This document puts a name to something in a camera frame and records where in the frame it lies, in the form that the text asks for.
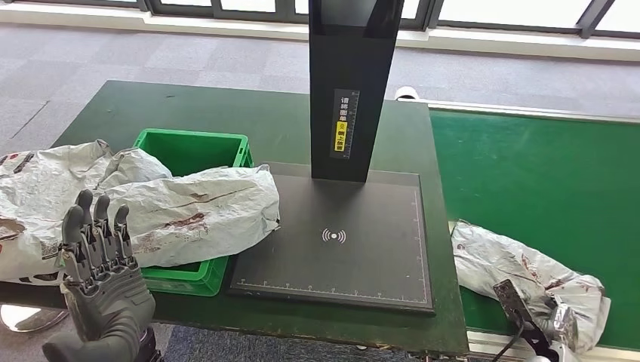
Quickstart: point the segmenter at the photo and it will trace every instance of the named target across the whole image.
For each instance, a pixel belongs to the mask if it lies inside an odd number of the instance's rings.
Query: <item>gray carpet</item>
[[[303,42],[0,23],[0,154],[49,147],[108,79],[309,91]],[[398,49],[387,97],[640,118],[640,66]],[[0,328],[0,362],[44,361],[43,333]],[[404,352],[155,325],[168,361],[406,361]]]

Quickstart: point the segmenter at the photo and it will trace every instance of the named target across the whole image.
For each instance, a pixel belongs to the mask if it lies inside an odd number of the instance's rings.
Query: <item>yellow label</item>
[[[344,152],[344,140],[346,140],[346,122],[338,121],[336,123],[336,143],[334,150],[337,152]]]

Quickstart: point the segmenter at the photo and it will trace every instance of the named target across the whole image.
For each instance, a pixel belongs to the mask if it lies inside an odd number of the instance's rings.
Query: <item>white plastic bag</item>
[[[451,243],[460,285],[496,299],[493,286],[511,279],[533,313],[549,314],[544,297],[559,296],[576,312],[576,352],[595,347],[611,305],[597,278],[576,273],[523,243],[464,221],[456,222]]]
[[[131,159],[136,170],[127,167]],[[139,149],[114,156],[102,140],[7,155],[0,164],[0,280],[58,270],[62,220],[81,190],[158,177],[171,172],[156,158]]]
[[[109,215],[129,206],[129,234],[143,267],[237,254],[278,227],[278,190],[266,165],[129,183],[106,194],[115,201]]]
[[[128,230],[143,267],[239,253],[278,226],[278,190],[267,166],[172,178],[146,152],[112,155],[101,140],[21,152],[0,165],[0,281],[52,274],[28,282],[60,283],[62,220],[82,189],[92,190],[94,201],[106,193],[111,218],[129,206]]]

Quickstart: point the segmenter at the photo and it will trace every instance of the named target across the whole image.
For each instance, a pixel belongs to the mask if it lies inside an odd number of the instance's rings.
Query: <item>black platform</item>
[[[270,166],[281,228],[238,255],[227,293],[434,312],[418,175],[351,183]]]

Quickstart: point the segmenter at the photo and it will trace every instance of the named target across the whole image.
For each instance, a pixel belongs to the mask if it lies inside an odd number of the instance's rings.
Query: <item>wireless charging symbol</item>
[[[346,241],[346,233],[344,230],[340,230],[339,232],[330,232],[329,229],[325,229],[322,231],[322,240],[324,242],[329,240],[338,240],[341,244],[344,244]]]

